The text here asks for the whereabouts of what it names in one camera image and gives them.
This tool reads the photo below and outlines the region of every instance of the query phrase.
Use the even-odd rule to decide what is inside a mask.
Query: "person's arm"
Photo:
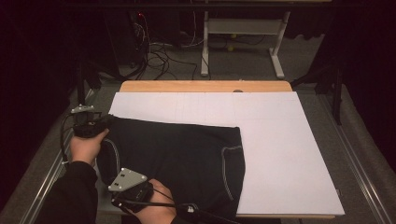
[[[73,137],[70,141],[72,162],[64,176],[52,186],[44,201],[36,224],[95,223],[97,210],[96,172],[94,159],[108,130],[94,138]]]

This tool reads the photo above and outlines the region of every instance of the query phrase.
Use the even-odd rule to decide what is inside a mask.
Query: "hand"
[[[105,129],[93,138],[80,138],[73,136],[70,140],[70,151],[72,161],[85,161],[94,166],[95,158],[100,150],[100,143],[108,134],[109,130]]]
[[[149,181],[154,189],[172,198],[171,191],[164,186],[160,181],[151,179]],[[161,193],[154,190],[154,194],[151,197],[151,203],[171,203],[174,202],[163,196]],[[142,224],[170,224],[176,216],[176,208],[174,207],[162,207],[162,206],[147,206],[140,212],[134,213],[139,218]]]

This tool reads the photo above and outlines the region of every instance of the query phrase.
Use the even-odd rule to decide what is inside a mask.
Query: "black sleeve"
[[[97,176],[86,162],[70,163],[66,174],[52,186],[35,224],[93,224],[96,220]]]

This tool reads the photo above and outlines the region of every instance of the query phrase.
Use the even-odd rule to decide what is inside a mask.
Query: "black garment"
[[[88,163],[70,163],[66,174],[52,186],[35,224],[95,223],[98,203],[96,179],[96,173]],[[171,224],[189,222],[175,217]]]
[[[106,185],[128,168],[162,182],[175,204],[235,219],[245,175],[239,128],[115,118],[109,130],[97,157]]]

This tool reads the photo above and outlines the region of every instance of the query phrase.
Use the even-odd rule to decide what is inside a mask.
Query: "sheet of paper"
[[[239,127],[247,169],[238,214],[344,214],[295,92],[118,92],[109,113]]]

